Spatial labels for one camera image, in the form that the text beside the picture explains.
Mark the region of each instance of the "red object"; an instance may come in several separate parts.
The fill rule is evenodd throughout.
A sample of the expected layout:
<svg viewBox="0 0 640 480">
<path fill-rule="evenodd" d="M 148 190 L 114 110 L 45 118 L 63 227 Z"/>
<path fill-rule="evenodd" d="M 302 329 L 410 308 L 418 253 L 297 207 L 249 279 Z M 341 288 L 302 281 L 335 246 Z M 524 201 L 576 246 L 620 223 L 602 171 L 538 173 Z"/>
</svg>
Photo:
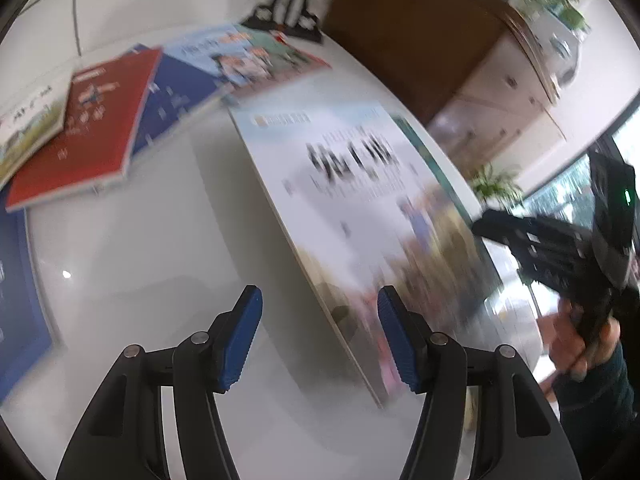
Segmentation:
<svg viewBox="0 0 640 480">
<path fill-rule="evenodd" d="M 161 54 L 145 50 L 74 75 L 65 128 L 15 174 L 7 211 L 124 177 Z"/>
</svg>

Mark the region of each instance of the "book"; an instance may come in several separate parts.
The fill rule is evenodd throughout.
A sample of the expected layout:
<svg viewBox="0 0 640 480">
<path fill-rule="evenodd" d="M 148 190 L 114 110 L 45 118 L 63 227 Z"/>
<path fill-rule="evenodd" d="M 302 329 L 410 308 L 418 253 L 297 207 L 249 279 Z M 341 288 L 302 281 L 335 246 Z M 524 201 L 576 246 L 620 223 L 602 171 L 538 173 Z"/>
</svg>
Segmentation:
<svg viewBox="0 0 640 480">
<path fill-rule="evenodd" d="M 207 28 L 164 45 L 164 52 L 204 72 L 224 76 L 243 98 L 329 65 L 273 34 L 224 25 Z"/>
<path fill-rule="evenodd" d="M 51 347 L 31 266 L 25 212 L 4 210 L 0 191 L 0 402 Z"/>
<path fill-rule="evenodd" d="M 138 44 L 130 53 L 148 47 Z M 140 118 L 133 155 L 137 155 L 164 136 L 180 118 L 202 104 L 225 96 L 232 89 L 226 78 L 216 76 L 188 63 L 163 55 Z"/>
<path fill-rule="evenodd" d="M 384 405 L 402 391 L 378 320 L 393 285 L 455 333 L 500 278 L 423 144 L 376 103 L 231 110 L 290 245 L 338 339 Z"/>
<path fill-rule="evenodd" d="M 0 189 L 62 130 L 71 72 L 33 89 L 0 117 Z"/>
<path fill-rule="evenodd" d="M 65 127 L 15 174 L 8 211 L 124 178 L 160 56 L 151 49 L 75 75 Z"/>
</svg>

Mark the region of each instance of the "metal bolt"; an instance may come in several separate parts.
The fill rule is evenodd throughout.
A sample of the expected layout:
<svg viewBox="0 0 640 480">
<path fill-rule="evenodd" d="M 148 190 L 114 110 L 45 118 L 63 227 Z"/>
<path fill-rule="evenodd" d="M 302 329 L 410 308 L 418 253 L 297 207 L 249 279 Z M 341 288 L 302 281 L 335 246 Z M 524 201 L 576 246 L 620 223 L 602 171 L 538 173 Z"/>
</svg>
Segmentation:
<svg viewBox="0 0 640 480">
<path fill-rule="evenodd" d="M 434 332 L 433 334 L 431 334 L 431 337 L 429 338 L 429 340 L 434 345 L 438 345 L 438 346 L 444 346 L 449 342 L 449 338 L 447 337 L 447 335 L 443 334 L 442 332 Z"/>
<path fill-rule="evenodd" d="M 140 347 L 138 345 L 129 345 L 122 352 L 124 357 L 135 357 L 139 353 L 140 353 Z"/>
<path fill-rule="evenodd" d="M 507 359 L 516 357 L 516 351 L 513 349 L 513 346 L 502 345 L 498 351 L 502 357 L 506 357 Z"/>
<path fill-rule="evenodd" d="M 209 334 L 206 332 L 196 332 L 191 336 L 191 342 L 194 345 L 201 345 L 209 340 Z"/>
</svg>

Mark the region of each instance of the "hand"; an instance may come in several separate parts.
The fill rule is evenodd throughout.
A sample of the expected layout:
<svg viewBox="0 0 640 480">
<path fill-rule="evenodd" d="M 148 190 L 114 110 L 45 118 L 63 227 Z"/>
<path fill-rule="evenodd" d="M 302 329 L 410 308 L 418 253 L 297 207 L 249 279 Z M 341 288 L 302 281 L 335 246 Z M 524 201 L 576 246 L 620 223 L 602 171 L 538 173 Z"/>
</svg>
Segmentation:
<svg viewBox="0 0 640 480">
<path fill-rule="evenodd" d="M 620 339 L 620 323 L 610 317 L 600 331 L 597 350 L 589 355 L 584 352 L 584 340 L 575 331 L 570 314 L 574 306 L 564 298 L 558 302 L 558 314 L 554 320 L 555 338 L 550 344 L 549 357 L 561 372 L 571 372 L 584 377 L 587 370 L 607 362 L 613 355 Z"/>
</svg>

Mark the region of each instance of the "white table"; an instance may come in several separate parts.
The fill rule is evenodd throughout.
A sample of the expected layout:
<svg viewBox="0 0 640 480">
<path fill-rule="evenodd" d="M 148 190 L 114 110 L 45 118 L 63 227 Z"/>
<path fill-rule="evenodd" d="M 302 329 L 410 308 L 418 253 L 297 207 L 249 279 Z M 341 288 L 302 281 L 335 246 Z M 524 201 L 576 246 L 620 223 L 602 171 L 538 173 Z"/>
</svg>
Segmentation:
<svg viewBox="0 0 640 480">
<path fill-rule="evenodd" d="M 79 62 L 86 66 L 177 32 L 120 41 Z M 333 70 L 245 104 L 377 100 L 408 119 L 469 213 L 479 212 L 423 127 L 363 66 L 331 40 L 292 43 Z M 122 186 L 36 206 L 28 221 L 57 345 L 17 385 L 0 415 L 46 478 L 55 478 L 84 409 L 126 345 L 150 351 L 206 330 L 247 283 L 262 289 L 264 315 L 240 381 L 216 399 L 241 478 L 399 477 L 422 397 L 407 392 L 386 410 L 375 406 L 303 278 L 226 110 L 208 107 L 187 118 L 134 162 Z M 503 279 L 513 279 L 513 259 L 495 246 L 491 251 Z M 516 313 L 509 323 L 521 330 L 504 333 L 504 342 L 535 364 L 542 345 L 523 287 L 511 285 L 490 307 L 500 311 L 485 320 L 498 326 L 491 330 L 500 330 L 509 308 Z M 164 388 L 167 455 L 178 480 L 184 472 L 171 401 Z M 460 461 L 461 471 L 469 458 Z"/>
</svg>

